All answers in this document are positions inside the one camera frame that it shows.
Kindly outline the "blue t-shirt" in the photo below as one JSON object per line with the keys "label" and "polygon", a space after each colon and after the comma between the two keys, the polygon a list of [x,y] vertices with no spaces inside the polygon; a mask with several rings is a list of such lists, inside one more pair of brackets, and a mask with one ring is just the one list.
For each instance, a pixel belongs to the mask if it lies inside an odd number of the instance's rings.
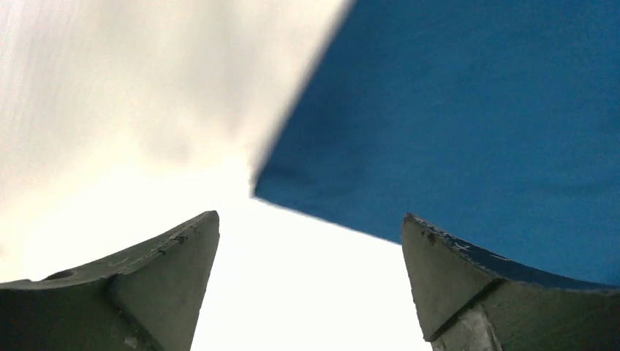
{"label": "blue t-shirt", "polygon": [[256,196],[619,283],[619,3],[355,1]]}

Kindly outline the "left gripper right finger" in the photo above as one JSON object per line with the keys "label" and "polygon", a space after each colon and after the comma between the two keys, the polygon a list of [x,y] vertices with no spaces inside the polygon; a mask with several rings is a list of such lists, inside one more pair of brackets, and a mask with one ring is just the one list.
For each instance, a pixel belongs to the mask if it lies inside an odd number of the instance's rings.
{"label": "left gripper right finger", "polygon": [[617,350],[619,289],[548,273],[406,214],[401,241],[434,350]]}

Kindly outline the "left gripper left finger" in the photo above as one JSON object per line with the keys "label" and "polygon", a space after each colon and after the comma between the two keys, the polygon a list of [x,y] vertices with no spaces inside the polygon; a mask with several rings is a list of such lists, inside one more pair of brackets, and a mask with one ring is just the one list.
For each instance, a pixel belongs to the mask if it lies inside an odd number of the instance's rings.
{"label": "left gripper left finger", "polygon": [[1,285],[3,350],[189,350],[219,243],[206,211],[40,281]]}

